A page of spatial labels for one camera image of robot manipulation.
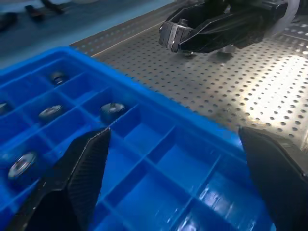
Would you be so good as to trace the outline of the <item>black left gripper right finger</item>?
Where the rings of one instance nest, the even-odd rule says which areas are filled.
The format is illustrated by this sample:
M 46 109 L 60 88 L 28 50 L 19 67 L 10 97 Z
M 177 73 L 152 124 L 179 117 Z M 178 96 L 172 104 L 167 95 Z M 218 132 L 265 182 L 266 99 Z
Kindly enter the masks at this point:
M 308 154 L 268 131 L 238 130 L 250 177 L 277 231 L 308 231 Z

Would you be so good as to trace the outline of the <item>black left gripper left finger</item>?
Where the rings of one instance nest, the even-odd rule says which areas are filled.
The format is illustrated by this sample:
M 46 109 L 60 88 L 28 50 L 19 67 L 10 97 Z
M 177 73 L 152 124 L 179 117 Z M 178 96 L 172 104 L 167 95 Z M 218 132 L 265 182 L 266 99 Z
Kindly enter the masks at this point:
M 75 138 L 4 231 L 87 231 L 101 191 L 110 128 Z

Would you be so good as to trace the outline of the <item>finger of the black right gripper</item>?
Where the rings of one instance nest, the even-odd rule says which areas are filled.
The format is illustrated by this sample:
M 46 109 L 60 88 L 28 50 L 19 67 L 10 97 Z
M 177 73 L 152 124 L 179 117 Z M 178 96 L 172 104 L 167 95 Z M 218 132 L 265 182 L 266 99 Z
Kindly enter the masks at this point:
M 241 10 L 205 20 L 179 42 L 179 49 L 212 52 L 229 45 L 244 48 L 260 42 L 266 28 L 265 14 L 257 10 Z
M 180 26 L 197 28 L 204 21 L 224 13 L 227 4 L 192 4 L 178 8 L 166 21 Z

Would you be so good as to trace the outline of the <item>blue compartment tray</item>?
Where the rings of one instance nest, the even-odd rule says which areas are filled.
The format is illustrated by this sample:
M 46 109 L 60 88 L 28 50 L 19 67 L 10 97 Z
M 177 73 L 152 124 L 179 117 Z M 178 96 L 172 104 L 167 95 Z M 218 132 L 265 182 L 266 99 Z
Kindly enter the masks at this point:
M 61 85 L 50 81 L 64 72 Z M 0 231 L 80 135 L 110 128 L 101 191 L 87 231 L 276 231 L 249 178 L 239 138 L 71 48 L 0 70 Z M 121 103 L 110 124 L 100 108 Z M 63 106 L 52 121 L 46 108 Z M 16 180 L 23 154 L 35 164 Z

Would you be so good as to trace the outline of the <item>perforated metal tray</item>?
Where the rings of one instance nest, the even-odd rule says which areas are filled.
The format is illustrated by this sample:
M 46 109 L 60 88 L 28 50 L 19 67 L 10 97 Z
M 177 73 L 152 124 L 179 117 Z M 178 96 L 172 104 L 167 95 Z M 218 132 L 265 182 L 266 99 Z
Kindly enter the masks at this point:
M 197 114 L 230 130 L 249 126 L 308 149 L 308 15 L 231 57 L 185 56 L 158 44 L 158 28 L 185 0 L 72 44 Z

